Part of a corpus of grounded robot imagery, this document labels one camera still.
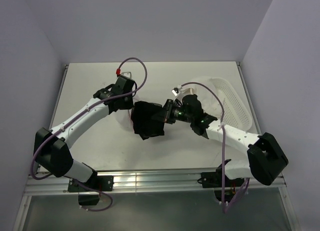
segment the perforated plastic basket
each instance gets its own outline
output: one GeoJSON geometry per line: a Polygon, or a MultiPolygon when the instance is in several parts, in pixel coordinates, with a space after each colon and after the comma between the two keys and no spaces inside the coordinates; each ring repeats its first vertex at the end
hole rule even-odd
{"type": "MultiPolygon", "coordinates": [[[[252,117],[234,87],[227,80],[217,77],[198,77],[192,81],[202,83],[213,90],[215,89],[214,91],[224,107],[223,122],[225,124],[243,131],[251,128],[252,117]]],[[[191,93],[197,94],[197,92],[200,92],[200,89],[196,85],[193,85],[191,93]]],[[[200,95],[198,96],[200,102],[208,102],[208,97],[205,97],[205,100],[201,100],[202,98],[200,95]]],[[[206,113],[221,118],[222,109],[216,99],[213,96],[211,98],[212,104],[210,106],[203,105],[203,109],[206,113]]]]}

